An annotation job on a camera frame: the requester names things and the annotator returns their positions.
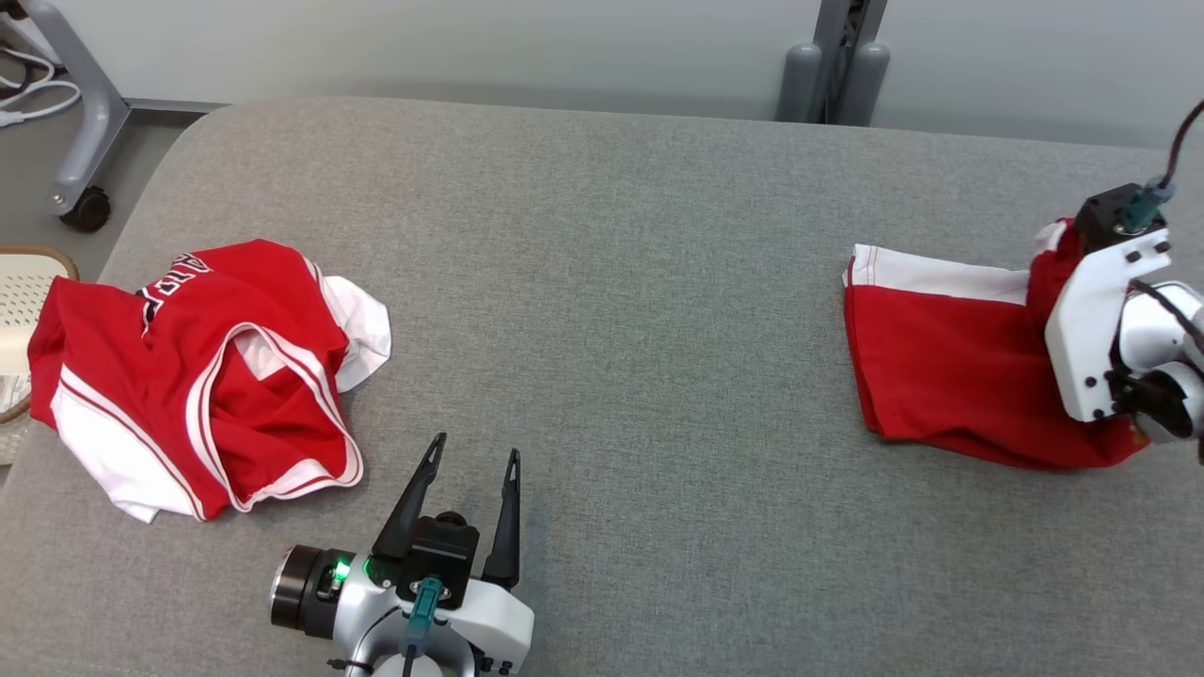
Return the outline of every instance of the white fabric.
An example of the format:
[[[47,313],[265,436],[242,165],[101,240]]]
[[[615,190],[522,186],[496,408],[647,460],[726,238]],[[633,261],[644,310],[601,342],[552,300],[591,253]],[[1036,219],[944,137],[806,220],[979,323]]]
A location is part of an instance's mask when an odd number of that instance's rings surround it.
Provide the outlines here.
[[[51,401],[59,437],[108,500],[150,523],[160,510],[200,519],[199,505],[171,459],[112,401],[66,366]]]
[[[901,292],[1025,305],[1028,271],[973,266],[857,245],[844,285],[864,284]]]
[[[352,281],[337,275],[323,277],[313,261],[306,259],[306,263],[321,287],[321,296],[335,324],[347,334],[347,357],[335,375],[335,385],[340,393],[346,393],[372,376],[389,359],[393,351],[389,311]]]

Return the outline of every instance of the caster wheel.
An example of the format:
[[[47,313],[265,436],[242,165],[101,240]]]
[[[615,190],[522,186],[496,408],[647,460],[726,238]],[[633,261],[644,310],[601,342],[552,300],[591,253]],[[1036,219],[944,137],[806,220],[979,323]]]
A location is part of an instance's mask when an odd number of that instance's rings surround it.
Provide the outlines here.
[[[79,232],[95,232],[108,220],[112,208],[108,205],[108,195],[105,190],[95,186],[84,188],[79,195],[79,201],[70,212],[59,217],[59,220]]]

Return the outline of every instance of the white plastic basket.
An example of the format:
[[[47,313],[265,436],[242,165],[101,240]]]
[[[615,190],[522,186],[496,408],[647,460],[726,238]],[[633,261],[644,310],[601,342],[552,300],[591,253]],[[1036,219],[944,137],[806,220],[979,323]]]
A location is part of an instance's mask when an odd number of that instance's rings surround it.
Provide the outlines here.
[[[71,259],[49,247],[0,247],[0,465],[29,431],[29,336],[55,277],[79,279]]]

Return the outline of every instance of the white cable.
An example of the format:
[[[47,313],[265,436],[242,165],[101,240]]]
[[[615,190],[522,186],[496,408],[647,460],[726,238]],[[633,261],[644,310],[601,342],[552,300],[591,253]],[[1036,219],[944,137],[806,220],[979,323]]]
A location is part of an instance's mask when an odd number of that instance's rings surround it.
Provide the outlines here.
[[[39,84],[39,83],[42,83],[42,82],[49,82],[51,80],[54,78],[54,66],[49,61],[47,61],[46,59],[43,59],[41,57],[35,57],[34,54],[26,54],[24,52],[18,52],[18,51],[12,49],[10,47],[0,47],[0,52],[4,52],[5,54],[8,54],[10,57],[16,58],[18,61],[26,61],[26,63],[34,64],[36,66],[42,66],[43,69],[46,69],[46,75],[42,76],[42,80],[39,80],[36,82],[30,83],[31,86],[33,84]],[[6,78],[2,75],[0,75],[0,84],[4,84],[5,87],[20,87],[19,82],[13,82],[13,81]]]
[[[25,61],[40,65],[40,66],[42,66],[42,67],[46,69],[46,76],[45,77],[42,77],[41,80],[31,83],[20,94],[17,94],[14,96],[10,96],[8,99],[5,99],[5,100],[0,101],[0,128],[8,126],[11,124],[23,123],[23,122],[26,122],[26,120],[34,120],[34,119],[39,119],[39,118],[45,118],[45,117],[48,117],[48,116],[53,116],[54,113],[65,111],[66,108],[73,106],[75,102],[78,101],[79,98],[82,96],[82,93],[79,92],[79,86],[78,84],[76,84],[73,82],[66,82],[66,81],[63,81],[63,80],[54,80],[54,65],[51,64],[49,61],[47,61],[46,59],[35,57],[33,54],[25,54],[24,52],[17,52],[16,49],[11,49],[8,47],[0,48],[0,52],[5,52],[6,54],[8,54],[11,57],[16,57],[17,59],[25,60]],[[8,80],[6,80],[4,77],[0,77],[0,82],[2,82],[6,87],[20,87],[20,83],[11,82],[11,81],[8,81]],[[20,101],[25,96],[29,96],[30,94],[33,94],[35,92],[41,92],[43,89],[52,89],[52,88],[55,88],[55,87],[59,87],[59,88],[63,88],[63,89],[70,89],[71,90],[71,96],[69,96],[66,101],[61,101],[59,104],[55,104],[53,106],[42,108],[40,111],[30,111],[28,113],[26,112],[22,112],[22,111],[5,111],[4,110],[6,107],[11,106],[12,104],[16,104],[17,101]]]

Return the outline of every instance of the jersey lettering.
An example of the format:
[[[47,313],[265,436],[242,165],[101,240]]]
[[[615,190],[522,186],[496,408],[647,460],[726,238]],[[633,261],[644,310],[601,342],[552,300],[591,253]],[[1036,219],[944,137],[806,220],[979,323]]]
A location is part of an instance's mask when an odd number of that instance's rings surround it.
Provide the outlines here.
[[[171,264],[171,270],[159,281],[147,284],[134,293],[143,300],[142,304],[142,334],[150,329],[159,308],[167,301],[167,296],[175,294],[189,279],[195,279],[197,275],[209,272],[209,266],[193,254],[181,254]]]

